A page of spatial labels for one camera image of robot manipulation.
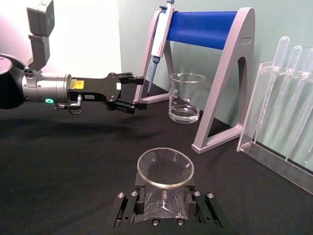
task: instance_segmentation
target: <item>glass beaker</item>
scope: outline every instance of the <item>glass beaker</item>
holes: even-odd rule
[[[174,73],[170,79],[170,118],[182,124],[196,122],[200,117],[205,77],[194,73]]]
[[[185,184],[194,166],[186,155],[170,148],[151,149],[140,156],[137,170],[146,182],[143,220],[188,218]]]

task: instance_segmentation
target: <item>gray stand frame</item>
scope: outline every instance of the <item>gray stand frame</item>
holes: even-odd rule
[[[141,75],[146,77],[151,49],[153,45],[153,33],[157,26],[160,11],[154,14],[148,34]],[[212,148],[220,146],[240,136],[247,112],[248,102],[252,93],[252,60],[255,38],[255,13],[250,7],[240,8],[236,14],[230,32],[228,34],[221,60],[214,77],[212,88],[204,109],[203,116],[192,144],[192,149],[198,154],[204,153]],[[170,42],[167,41],[164,50],[167,70],[169,76],[174,73],[173,59]],[[208,137],[216,109],[219,104],[220,95],[230,78],[235,66],[239,68],[239,120],[229,130]],[[168,100],[169,93],[142,98],[143,85],[138,85],[134,102],[145,100],[148,104]]]

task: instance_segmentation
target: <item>robotic arm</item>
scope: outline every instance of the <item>robotic arm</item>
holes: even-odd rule
[[[135,109],[146,109],[146,103],[120,99],[122,84],[143,84],[144,77],[134,77],[131,72],[109,73],[102,79],[42,72],[50,57],[53,0],[41,0],[39,5],[27,7],[27,15],[33,57],[25,66],[13,56],[0,54],[0,109],[12,109],[24,102],[46,102],[53,104],[55,110],[67,109],[72,114],[80,114],[83,101],[102,102],[108,110],[129,114],[134,114]]]

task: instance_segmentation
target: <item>green led light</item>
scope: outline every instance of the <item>green led light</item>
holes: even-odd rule
[[[48,103],[48,104],[53,104],[54,103],[53,99],[45,99],[45,102]]]

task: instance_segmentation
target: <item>metal screw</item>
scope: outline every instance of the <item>metal screw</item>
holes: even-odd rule
[[[185,221],[183,219],[177,220],[177,223],[179,226],[183,226],[185,224]]]
[[[122,198],[125,196],[125,194],[123,192],[120,192],[118,195],[117,195],[119,198]]]
[[[137,193],[137,191],[132,191],[131,195],[135,197],[138,195],[138,193]]]
[[[160,221],[158,219],[154,219],[154,220],[152,220],[152,224],[153,224],[153,226],[157,226],[160,224]]]
[[[195,192],[194,192],[194,195],[197,196],[197,197],[199,197],[199,196],[201,195],[201,193],[200,193],[199,191],[195,191]]]
[[[214,194],[209,192],[207,195],[206,195],[208,198],[213,198],[214,197]]]

